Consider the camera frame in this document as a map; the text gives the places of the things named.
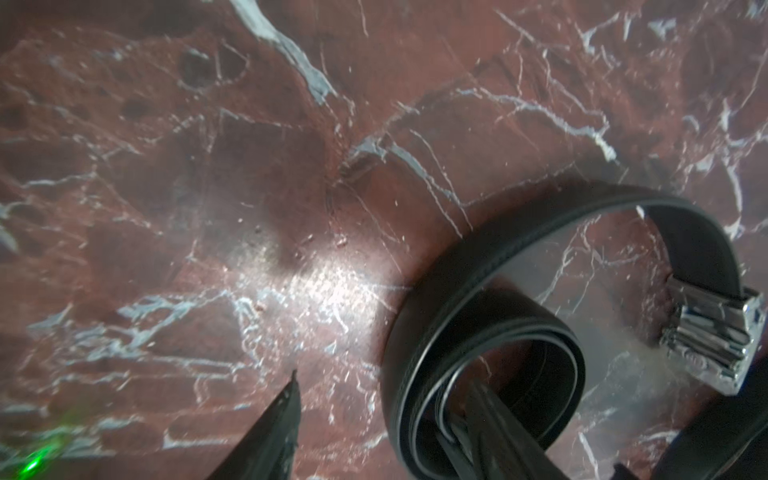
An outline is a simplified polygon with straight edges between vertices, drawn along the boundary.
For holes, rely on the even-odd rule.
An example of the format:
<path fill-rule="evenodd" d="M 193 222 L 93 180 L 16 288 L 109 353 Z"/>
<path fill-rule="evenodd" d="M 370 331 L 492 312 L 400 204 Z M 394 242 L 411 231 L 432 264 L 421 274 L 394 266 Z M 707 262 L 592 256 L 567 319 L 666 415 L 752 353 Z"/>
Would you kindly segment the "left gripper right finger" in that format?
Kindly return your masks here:
<path fill-rule="evenodd" d="M 451 411 L 453 380 L 436 394 L 436 473 L 441 479 L 564 479 L 546 450 L 570 421 L 570 383 L 514 380 L 496 392 L 473 380 Z"/>

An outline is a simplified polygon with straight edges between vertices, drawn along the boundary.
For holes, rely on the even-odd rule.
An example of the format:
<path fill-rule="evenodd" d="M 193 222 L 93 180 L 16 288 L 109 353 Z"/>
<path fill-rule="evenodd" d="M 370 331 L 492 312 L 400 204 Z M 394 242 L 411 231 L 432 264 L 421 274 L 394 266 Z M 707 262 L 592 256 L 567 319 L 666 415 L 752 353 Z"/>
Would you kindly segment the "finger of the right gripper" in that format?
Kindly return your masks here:
<path fill-rule="evenodd" d="M 767 359 L 751 367 L 738 395 L 703 410 L 675 437 L 653 479 L 767 477 Z"/>

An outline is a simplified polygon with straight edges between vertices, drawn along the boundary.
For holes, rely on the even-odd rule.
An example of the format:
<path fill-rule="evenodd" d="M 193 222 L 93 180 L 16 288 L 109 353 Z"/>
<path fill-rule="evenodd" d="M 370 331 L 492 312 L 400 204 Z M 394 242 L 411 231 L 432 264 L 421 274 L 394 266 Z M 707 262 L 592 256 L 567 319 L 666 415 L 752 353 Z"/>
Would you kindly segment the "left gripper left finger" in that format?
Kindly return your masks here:
<path fill-rule="evenodd" d="M 297 371 L 210 480 L 290 479 L 301 421 Z"/>

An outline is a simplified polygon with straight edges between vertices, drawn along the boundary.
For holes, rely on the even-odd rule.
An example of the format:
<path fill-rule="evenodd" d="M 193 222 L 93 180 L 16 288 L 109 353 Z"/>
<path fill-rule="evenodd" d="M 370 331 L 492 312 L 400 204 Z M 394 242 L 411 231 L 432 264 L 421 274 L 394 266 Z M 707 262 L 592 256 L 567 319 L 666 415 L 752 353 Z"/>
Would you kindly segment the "black belt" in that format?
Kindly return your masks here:
<path fill-rule="evenodd" d="M 762 293 L 746 287 L 723 228 L 686 199 L 640 186 L 576 185 L 500 215 L 453 245 L 407 295 L 382 364 L 382 408 L 392 447 L 418 479 L 436 473 L 436 394 L 453 380 L 448 405 L 464 410 L 467 385 L 499 392 L 510 382 L 570 383 L 570 420 L 586 381 L 574 332 L 529 297 L 489 289 L 508 262 L 587 217 L 641 208 L 660 232 L 672 272 L 675 315 L 661 336 L 668 356 L 713 387 L 739 394 L 761 358 Z"/>

